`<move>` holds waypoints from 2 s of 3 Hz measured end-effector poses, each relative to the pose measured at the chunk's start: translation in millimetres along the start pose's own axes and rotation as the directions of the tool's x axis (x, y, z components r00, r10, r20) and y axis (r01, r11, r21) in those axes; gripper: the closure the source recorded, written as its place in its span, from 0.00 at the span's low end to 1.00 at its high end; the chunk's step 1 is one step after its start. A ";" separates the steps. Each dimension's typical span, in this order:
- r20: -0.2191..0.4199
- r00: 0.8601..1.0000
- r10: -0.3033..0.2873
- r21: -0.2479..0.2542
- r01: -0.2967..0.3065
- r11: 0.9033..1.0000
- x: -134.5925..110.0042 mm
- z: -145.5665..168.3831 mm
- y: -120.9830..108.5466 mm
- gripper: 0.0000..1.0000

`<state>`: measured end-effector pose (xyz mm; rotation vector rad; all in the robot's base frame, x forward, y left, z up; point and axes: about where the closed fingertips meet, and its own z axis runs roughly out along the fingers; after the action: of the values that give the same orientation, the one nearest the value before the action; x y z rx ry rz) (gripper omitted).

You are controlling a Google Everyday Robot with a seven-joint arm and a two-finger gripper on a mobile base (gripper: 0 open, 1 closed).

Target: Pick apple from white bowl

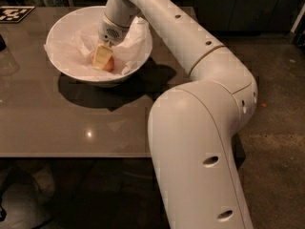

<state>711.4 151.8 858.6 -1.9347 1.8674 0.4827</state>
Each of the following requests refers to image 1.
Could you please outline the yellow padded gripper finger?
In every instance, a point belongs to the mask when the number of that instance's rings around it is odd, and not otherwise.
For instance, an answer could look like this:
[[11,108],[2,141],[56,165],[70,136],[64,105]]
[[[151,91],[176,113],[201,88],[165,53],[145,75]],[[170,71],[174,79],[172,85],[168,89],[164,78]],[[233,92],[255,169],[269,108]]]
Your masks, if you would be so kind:
[[96,50],[92,53],[92,66],[99,70],[99,67],[104,67],[113,55],[113,50],[109,46],[99,44]]

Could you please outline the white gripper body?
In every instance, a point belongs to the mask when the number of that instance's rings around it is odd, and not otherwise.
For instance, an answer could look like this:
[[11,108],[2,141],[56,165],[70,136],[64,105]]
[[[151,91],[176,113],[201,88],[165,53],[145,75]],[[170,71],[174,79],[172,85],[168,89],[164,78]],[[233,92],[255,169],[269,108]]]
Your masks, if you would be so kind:
[[99,20],[98,37],[104,43],[118,45],[124,41],[127,32],[127,28],[116,25],[106,14],[103,14]]

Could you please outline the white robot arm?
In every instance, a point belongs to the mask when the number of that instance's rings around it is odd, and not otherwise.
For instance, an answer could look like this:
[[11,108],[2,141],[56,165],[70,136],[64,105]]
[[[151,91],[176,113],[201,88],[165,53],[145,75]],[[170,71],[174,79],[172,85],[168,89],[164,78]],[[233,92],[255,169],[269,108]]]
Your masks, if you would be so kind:
[[148,138],[171,229],[254,229],[232,148],[252,117],[252,73],[219,40],[170,0],[108,0],[99,37],[118,43],[143,14],[189,82],[152,105]]

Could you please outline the white robot base below table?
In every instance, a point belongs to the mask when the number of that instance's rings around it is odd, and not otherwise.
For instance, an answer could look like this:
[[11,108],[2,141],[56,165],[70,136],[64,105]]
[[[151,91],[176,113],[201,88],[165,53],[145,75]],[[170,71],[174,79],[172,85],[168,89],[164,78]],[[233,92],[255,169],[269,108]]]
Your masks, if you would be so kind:
[[0,229],[40,229],[48,219],[43,204],[51,199],[55,182],[46,165],[29,172],[7,168],[0,172]]

